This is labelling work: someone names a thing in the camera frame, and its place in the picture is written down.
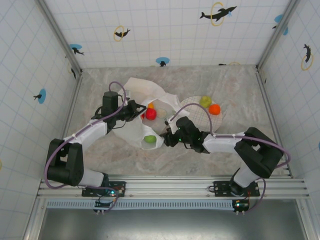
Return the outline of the red apple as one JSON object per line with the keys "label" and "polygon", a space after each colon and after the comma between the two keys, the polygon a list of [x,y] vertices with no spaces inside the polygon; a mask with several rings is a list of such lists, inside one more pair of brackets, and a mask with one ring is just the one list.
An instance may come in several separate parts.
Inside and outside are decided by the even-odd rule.
{"label": "red apple", "polygon": [[147,108],[145,118],[149,121],[154,121],[157,117],[157,111],[154,108]]}

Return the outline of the white plastic bag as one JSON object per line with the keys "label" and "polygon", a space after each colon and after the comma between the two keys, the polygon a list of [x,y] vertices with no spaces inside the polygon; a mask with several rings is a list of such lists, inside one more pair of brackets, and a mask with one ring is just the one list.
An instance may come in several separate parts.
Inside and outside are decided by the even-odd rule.
{"label": "white plastic bag", "polygon": [[[173,116],[182,107],[178,96],[165,92],[162,87],[152,81],[134,77],[129,78],[124,88],[129,93],[131,100],[135,100],[136,103],[144,106],[153,103],[156,111],[157,109],[164,109],[167,116],[147,120],[140,115],[130,122],[117,123],[118,128],[114,130],[114,134],[136,148],[143,150],[160,148],[164,142],[160,134],[167,127],[165,124],[166,118]],[[156,136],[156,142],[146,143],[144,137],[148,135]]]}

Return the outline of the orange tangerine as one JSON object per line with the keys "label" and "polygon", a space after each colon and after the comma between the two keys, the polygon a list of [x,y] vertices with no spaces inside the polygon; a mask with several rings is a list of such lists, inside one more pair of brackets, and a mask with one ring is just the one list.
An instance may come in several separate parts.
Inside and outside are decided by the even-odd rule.
{"label": "orange tangerine", "polygon": [[221,107],[218,104],[212,104],[208,107],[208,112],[211,115],[217,116],[221,113]]}

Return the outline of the white plate with blue grid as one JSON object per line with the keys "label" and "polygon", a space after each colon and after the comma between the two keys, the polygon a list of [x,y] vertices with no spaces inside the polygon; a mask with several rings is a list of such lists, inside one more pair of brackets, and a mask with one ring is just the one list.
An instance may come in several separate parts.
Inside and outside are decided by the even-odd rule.
{"label": "white plate with blue grid", "polygon": [[[181,102],[182,106],[185,106],[187,104],[199,104],[200,102],[200,98],[202,96],[192,96],[192,97],[188,97],[186,99],[184,99]],[[208,111],[208,108],[205,108],[206,111],[208,112],[210,119],[211,119],[211,123],[212,123],[212,131],[215,132],[218,130],[218,128],[222,125],[222,121],[223,121],[223,114],[222,114],[222,109],[219,115],[211,115]],[[200,131],[205,131],[208,132],[211,129],[211,124],[210,124],[210,120],[209,117],[207,116],[207,114],[205,113],[205,111],[200,108],[199,106],[196,105],[190,105],[187,106],[185,108],[185,110],[187,112],[189,112],[189,116],[188,118],[194,123],[194,125],[200,130]]]}

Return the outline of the grey metal sheet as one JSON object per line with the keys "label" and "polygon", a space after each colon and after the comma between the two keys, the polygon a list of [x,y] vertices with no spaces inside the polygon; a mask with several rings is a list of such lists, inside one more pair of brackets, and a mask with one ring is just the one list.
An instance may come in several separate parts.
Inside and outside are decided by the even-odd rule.
{"label": "grey metal sheet", "polygon": [[293,207],[245,215],[223,210],[50,209],[39,240],[307,240]]}

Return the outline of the aluminium side rail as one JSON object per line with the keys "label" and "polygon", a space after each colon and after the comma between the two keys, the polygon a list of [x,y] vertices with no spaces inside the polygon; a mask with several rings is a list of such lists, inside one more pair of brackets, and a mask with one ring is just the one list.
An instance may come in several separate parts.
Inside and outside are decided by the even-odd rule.
{"label": "aluminium side rail", "polygon": [[68,129],[70,127],[70,123],[71,123],[71,119],[72,119],[72,115],[73,115],[73,112],[74,112],[75,104],[76,104],[77,97],[78,97],[78,94],[79,94],[79,90],[80,90],[80,87],[81,87],[82,79],[83,79],[83,76],[80,75],[76,80],[76,85],[75,85],[75,88],[74,88],[74,90],[72,92],[72,96],[71,96],[71,99],[70,99],[70,104],[69,104],[69,107],[67,109],[66,119],[65,119],[65,122],[64,122],[64,125],[63,125],[63,130],[62,130],[62,133],[61,133],[61,137],[62,138],[67,136]]}
{"label": "aluminium side rail", "polygon": [[[270,98],[268,96],[265,84],[264,84],[263,76],[261,75],[261,73],[258,70],[256,70],[255,76],[257,78],[259,89],[260,89],[260,92],[262,94],[262,99],[263,99],[263,102],[264,102],[264,105],[265,105],[265,108],[266,108],[266,112],[267,112],[267,115],[268,115],[268,119],[269,119],[269,122],[270,122],[270,125],[271,125],[271,128],[272,128],[272,132],[273,132],[273,135],[274,135],[274,142],[276,144],[280,145],[282,148],[284,148],[283,141],[282,141],[280,133],[279,133],[279,128],[278,128],[277,123],[276,123],[274,111],[273,111],[273,108],[272,108],[272,105],[271,105],[271,101],[270,101]],[[289,163],[288,163],[288,155],[287,155],[286,152],[283,154],[283,157],[280,160],[279,164],[282,164],[282,166],[280,166],[277,169],[278,170],[282,170],[285,173],[285,176],[287,178],[291,178],[292,179],[293,178],[293,174],[292,174],[292,171],[291,171]]]}

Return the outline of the aluminium mounting rail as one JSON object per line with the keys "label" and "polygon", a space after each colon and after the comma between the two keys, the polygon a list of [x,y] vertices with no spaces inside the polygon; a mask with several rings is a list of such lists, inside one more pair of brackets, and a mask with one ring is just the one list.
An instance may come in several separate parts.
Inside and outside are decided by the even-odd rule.
{"label": "aluminium mounting rail", "polygon": [[[110,181],[125,181],[125,199],[206,199],[214,194],[208,187],[214,181],[228,181],[229,176],[214,175],[110,175]],[[308,199],[306,183],[299,178],[266,179],[265,200]]]}

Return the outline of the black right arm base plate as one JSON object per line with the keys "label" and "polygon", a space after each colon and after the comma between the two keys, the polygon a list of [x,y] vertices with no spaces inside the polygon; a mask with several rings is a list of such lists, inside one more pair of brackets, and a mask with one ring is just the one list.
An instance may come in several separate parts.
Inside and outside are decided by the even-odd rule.
{"label": "black right arm base plate", "polygon": [[250,183],[247,187],[241,187],[231,181],[214,181],[213,193],[216,197],[259,197],[260,190],[256,182]]}

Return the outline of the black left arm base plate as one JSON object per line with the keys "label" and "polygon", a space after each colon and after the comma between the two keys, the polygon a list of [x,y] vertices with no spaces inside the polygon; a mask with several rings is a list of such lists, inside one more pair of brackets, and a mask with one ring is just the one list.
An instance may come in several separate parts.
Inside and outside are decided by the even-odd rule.
{"label": "black left arm base plate", "polygon": [[110,189],[97,189],[86,187],[82,189],[82,197],[116,197],[118,194],[119,197],[125,196],[126,191],[126,182],[125,181],[110,181]]}

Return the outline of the aluminium frame post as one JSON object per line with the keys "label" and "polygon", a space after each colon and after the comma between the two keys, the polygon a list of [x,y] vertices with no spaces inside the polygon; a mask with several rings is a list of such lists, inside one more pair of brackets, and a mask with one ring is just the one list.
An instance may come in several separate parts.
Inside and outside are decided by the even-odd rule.
{"label": "aluminium frame post", "polygon": [[297,7],[299,6],[301,0],[289,0],[288,5],[282,15],[281,20],[277,24],[275,28],[275,32],[271,36],[270,40],[268,41],[263,54],[256,65],[256,70],[258,73],[261,72],[264,65],[267,63],[272,51],[276,47],[277,43],[279,42],[280,38],[283,36],[283,32],[286,30],[286,28],[289,26],[289,22],[294,15]]}
{"label": "aluminium frame post", "polygon": [[49,25],[52,33],[56,37],[60,47],[62,48],[65,58],[68,60],[70,64],[70,72],[73,74],[73,77],[77,79],[82,74],[82,68],[78,63],[75,54],[68,44],[66,38],[63,35],[57,21],[55,20],[54,15],[52,14],[51,10],[49,9],[45,0],[34,0],[35,4],[39,8],[40,12],[42,13],[44,19],[46,20],[47,24]]}

